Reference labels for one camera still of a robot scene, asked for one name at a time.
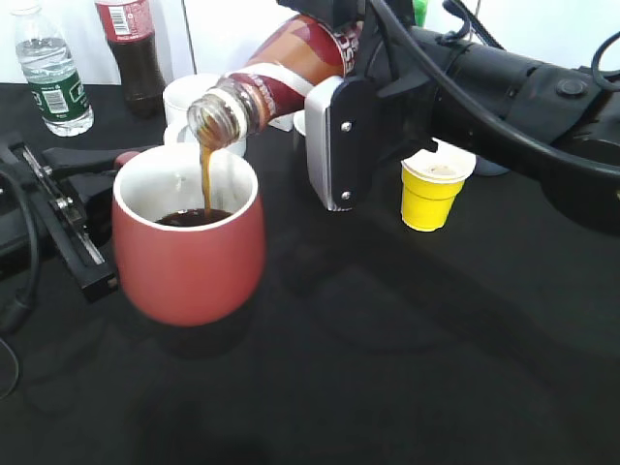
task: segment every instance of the screw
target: screw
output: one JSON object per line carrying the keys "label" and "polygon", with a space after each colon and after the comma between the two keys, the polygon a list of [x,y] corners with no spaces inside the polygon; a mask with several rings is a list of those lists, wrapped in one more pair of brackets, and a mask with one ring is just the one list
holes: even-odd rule
{"label": "screw", "polygon": [[68,197],[66,199],[57,199],[56,200],[56,206],[59,209],[61,209],[61,210],[66,210],[67,208],[69,208],[73,204],[74,204],[74,200],[71,197]]}

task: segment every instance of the black table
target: black table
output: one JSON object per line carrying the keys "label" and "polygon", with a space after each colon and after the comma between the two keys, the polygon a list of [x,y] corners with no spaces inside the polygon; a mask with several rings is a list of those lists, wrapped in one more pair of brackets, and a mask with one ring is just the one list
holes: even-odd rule
{"label": "black table", "polygon": [[[0,132],[38,150],[161,140],[163,119],[133,119],[118,88],[88,92],[94,128],[59,139],[24,86],[0,85]],[[328,213],[289,146],[250,142],[268,265],[223,322],[155,325],[122,293],[87,305],[45,264],[11,338],[24,374],[0,403],[3,464],[618,463],[620,239],[515,174],[469,181],[435,233],[402,225],[397,164],[364,206]]]}

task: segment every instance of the brown liquid stream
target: brown liquid stream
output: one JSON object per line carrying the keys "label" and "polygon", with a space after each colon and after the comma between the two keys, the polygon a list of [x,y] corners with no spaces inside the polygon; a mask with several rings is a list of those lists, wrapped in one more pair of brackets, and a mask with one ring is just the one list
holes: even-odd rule
{"label": "brown liquid stream", "polygon": [[211,156],[213,150],[205,145],[201,145],[201,168],[202,168],[202,195],[204,196],[204,213],[211,211]]}

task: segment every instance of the red mug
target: red mug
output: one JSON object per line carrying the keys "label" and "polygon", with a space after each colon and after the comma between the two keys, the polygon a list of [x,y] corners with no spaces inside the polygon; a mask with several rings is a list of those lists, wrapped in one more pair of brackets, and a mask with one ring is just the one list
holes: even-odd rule
{"label": "red mug", "polygon": [[200,326],[240,307],[264,271],[264,216],[259,181],[227,150],[210,163],[213,208],[229,218],[194,228],[156,223],[204,208],[196,144],[155,147],[128,161],[114,181],[114,255],[121,286],[146,316],[173,326]]}

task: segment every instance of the yellow cup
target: yellow cup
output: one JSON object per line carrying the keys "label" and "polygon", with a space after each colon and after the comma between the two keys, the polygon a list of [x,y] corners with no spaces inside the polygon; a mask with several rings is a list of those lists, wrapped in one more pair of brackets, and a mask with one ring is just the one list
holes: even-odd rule
{"label": "yellow cup", "polygon": [[456,195],[465,181],[433,184],[417,178],[403,168],[403,221],[416,231],[430,233],[448,220]]}
{"label": "yellow cup", "polygon": [[403,222],[429,233],[447,222],[454,199],[476,167],[476,156],[440,142],[437,153],[419,152],[402,165]]}

